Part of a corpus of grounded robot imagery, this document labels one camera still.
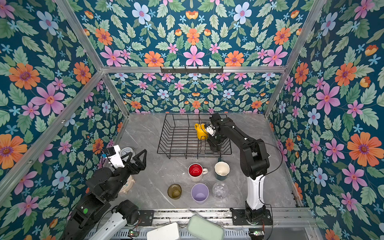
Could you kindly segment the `yellow mug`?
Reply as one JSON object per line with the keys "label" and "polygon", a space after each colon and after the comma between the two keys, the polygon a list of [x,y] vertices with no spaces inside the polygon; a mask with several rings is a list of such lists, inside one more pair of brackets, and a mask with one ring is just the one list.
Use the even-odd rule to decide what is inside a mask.
{"label": "yellow mug", "polygon": [[210,136],[205,123],[195,124],[195,130],[197,132],[197,138],[200,141],[206,141]]}

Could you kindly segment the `dark green mug cream inside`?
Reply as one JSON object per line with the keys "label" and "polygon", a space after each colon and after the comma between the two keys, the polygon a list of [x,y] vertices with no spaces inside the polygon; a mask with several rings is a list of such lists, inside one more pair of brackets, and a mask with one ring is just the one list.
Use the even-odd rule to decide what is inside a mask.
{"label": "dark green mug cream inside", "polygon": [[227,162],[223,161],[221,158],[218,159],[218,162],[214,166],[215,177],[218,181],[223,181],[227,178],[230,173],[230,166]]}

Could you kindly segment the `olive green glass tumbler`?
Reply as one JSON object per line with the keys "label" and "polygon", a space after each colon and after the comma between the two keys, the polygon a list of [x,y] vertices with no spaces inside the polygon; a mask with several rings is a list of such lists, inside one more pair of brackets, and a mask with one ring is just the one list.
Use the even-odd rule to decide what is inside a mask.
{"label": "olive green glass tumbler", "polygon": [[167,193],[171,199],[177,200],[182,195],[182,188],[179,184],[172,184],[169,186]]}

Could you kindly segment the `black mug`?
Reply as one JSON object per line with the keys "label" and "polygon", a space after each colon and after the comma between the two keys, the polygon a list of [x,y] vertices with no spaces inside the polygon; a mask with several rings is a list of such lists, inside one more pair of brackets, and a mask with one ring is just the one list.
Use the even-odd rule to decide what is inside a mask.
{"label": "black mug", "polygon": [[217,145],[216,144],[210,144],[210,149],[214,153],[219,153],[222,149],[222,145],[223,144],[217,144]]}

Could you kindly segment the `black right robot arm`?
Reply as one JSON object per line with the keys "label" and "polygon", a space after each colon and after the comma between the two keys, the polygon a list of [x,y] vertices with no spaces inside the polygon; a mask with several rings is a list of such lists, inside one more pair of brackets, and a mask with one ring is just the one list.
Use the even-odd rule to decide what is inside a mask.
{"label": "black right robot arm", "polygon": [[213,152],[219,152],[226,140],[232,141],[240,150],[240,167],[247,177],[248,195],[244,216],[250,224],[258,223],[266,215],[264,180],[270,167],[269,153],[262,139],[254,139],[236,126],[230,118],[220,114],[210,115],[206,127],[208,143]]}

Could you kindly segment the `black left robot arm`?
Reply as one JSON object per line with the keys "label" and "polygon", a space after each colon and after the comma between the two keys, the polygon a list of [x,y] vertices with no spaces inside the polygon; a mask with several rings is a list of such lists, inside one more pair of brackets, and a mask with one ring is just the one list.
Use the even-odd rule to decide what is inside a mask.
{"label": "black left robot arm", "polygon": [[147,166],[147,150],[135,156],[132,153],[120,156],[112,147],[102,152],[110,163],[115,160],[117,166],[113,170],[109,167],[98,169],[86,181],[90,192],[72,210],[62,240],[83,240],[109,211],[111,202],[118,197],[128,178]]}

